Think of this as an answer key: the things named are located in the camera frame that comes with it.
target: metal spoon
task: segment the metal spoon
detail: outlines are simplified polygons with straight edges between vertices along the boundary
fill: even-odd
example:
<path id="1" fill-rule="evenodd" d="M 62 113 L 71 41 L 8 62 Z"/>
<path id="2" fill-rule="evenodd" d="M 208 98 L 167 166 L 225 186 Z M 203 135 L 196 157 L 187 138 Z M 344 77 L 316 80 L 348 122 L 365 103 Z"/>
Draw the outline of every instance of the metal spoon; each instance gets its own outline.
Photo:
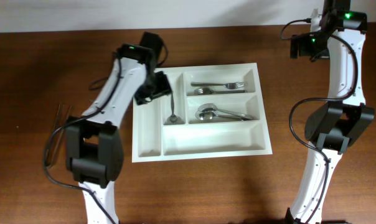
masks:
<path id="1" fill-rule="evenodd" d="M 240 117 L 238 116 L 233 116 L 233 115 L 221 115 L 221 114 L 217 114 L 217 113 L 214 113 L 213 111 L 206 111 L 206 112 L 200 112 L 200 111 L 196 111 L 195 113 L 195 117 L 199 120 L 202 120 L 202 121 L 210 121 L 211 119 L 213 119 L 214 117 L 219 117 L 219 118 L 228 118 L 228 119 L 239 119 L 241 121 L 243 121 Z"/>
<path id="2" fill-rule="evenodd" d="M 232 114 L 232 115 L 241 117 L 245 121 L 254 120 L 254 117 L 251 116 L 251 115 L 249 115 L 249 114 L 244 114 L 244 113 L 238 113 L 238 112 L 234 112 L 234 111 L 228 111 L 228 110 L 218 109 L 213 103 L 206 103 L 206 104 L 200 106 L 198 108 L 198 111 L 201 111 L 201 112 L 219 111 L 219 112 L 223 112 L 223 113 L 227 113 L 227 114 Z"/>
<path id="3" fill-rule="evenodd" d="M 171 115 L 167 118 L 164 125 L 172 125 L 172 124 L 184 124 L 184 121 L 177 115 L 174 114 L 174 97 L 173 92 L 171 92 Z"/>
<path id="4" fill-rule="evenodd" d="M 246 90 L 214 91 L 209 87 L 201 87 L 194 90 L 194 95 L 246 93 Z"/>

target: white wall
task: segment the white wall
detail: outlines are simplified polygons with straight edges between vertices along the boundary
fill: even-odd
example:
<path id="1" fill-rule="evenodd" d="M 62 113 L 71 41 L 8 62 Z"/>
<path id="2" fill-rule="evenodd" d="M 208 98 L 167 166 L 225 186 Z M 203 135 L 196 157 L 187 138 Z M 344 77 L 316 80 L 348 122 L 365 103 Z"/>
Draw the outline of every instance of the white wall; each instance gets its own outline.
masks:
<path id="1" fill-rule="evenodd" d="M 323 0 L 0 0 L 0 32 L 285 24 Z M 376 21 L 376 0 L 352 0 Z"/>

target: utensil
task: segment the utensil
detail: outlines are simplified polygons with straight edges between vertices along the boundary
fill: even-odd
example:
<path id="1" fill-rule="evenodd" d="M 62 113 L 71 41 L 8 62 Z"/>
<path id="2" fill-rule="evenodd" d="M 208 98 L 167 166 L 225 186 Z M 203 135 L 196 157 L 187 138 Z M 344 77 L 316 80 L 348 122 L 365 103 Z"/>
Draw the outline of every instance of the utensil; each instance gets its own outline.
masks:
<path id="1" fill-rule="evenodd" d="M 184 124 L 184 121 L 177 115 L 174 114 L 174 97 L 173 92 L 171 92 L 171 115 L 167 118 L 164 125 L 172 125 L 172 124 Z"/>
<path id="2" fill-rule="evenodd" d="M 196 111 L 195 117 L 199 120 L 202 120 L 202 121 L 210 121 L 214 117 L 228 118 L 228 119 L 239 119 L 239 120 L 243 121 L 241 117 L 234 116 L 234 115 L 217 114 L 217 113 L 214 113 L 213 111 L 206 111 L 206 112 Z"/>
<path id="3" fill-rule="evenodd" d="M 230 90 L 230 91 L 214 91 L 209 87 L 197 88 L 194 95 L 210 95 L 210 94 L 229 94 L 229 93 L 246 93 L 246 90 Z"/>
<path id="4" fill-rule="evenodd" d="M 201 83 L 201 82 L 191 82 L 191 86 L 224 86 L 225 88 L 229 90 L 234 90 L 237 88 L 242 88 L 245 87 L 244 82 L 235 82 L 235 83 Z"/>
<path id="5" fill-rule="evenodd" d="M 241 117 L 242 119 L 244 119 L 245 121 L 250 121 L 250 120 L 254 120 L 254 117 L 249 115 L 249 114 L 244 114 L 244 113 L 239 113 L 239 112 L 234 112 L 234 111 L 229 111 L 229 110 L 223 110 L 223 109 L 219 109 L 217 108 L 214 103 L 206 103 L 202 106 L 200 106 L 198 108 L 198 111 L 201 111 L 201 112 L 206 112 L 206 111 L 219 111 L 219 112 L 223 112 L 223 113 L 227 113 L 227 114 L 232 114 L 232 115 L 235 115 L 235 116 L 238 116 L 238 117 Z"/>

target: cutlery organizer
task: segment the cutlery organizer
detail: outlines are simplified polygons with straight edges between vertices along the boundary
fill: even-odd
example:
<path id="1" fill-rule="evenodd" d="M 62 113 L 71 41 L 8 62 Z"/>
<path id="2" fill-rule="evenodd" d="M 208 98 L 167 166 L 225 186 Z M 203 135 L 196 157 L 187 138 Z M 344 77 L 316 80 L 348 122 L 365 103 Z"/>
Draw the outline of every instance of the cutlery organizer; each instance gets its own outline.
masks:
<path id="1" fill-rule="evenodd" d="M 133 162 L 168 161 L 227 156 L 272 154 L 270 137 L 255 63 L 161 68 L 174 93 L 174 113 L 184 124 L 164 125 L 171 115 L 171 97 L 147 105 L 133 105 Z M 191 82 L 245 82 L 246 93 L 194 95 Z M 210 86 L 215 91 L 228 90 Z M 200 105 L 252 115 L 252 121 L 195 117 Z"/>

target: green light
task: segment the green light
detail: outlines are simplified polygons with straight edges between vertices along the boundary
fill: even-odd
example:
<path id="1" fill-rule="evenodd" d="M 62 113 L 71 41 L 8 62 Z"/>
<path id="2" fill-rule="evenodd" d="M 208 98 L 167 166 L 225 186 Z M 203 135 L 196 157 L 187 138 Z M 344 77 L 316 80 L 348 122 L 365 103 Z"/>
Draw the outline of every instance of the green light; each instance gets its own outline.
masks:
<path id="1" fill-rule="evenodd" d="M 345 16 L 347 19 L 350 19 L 350 17 L 351 17 L 351 13 L 346 13 L 346 14 L 344 14 L 344 16 Z"/>

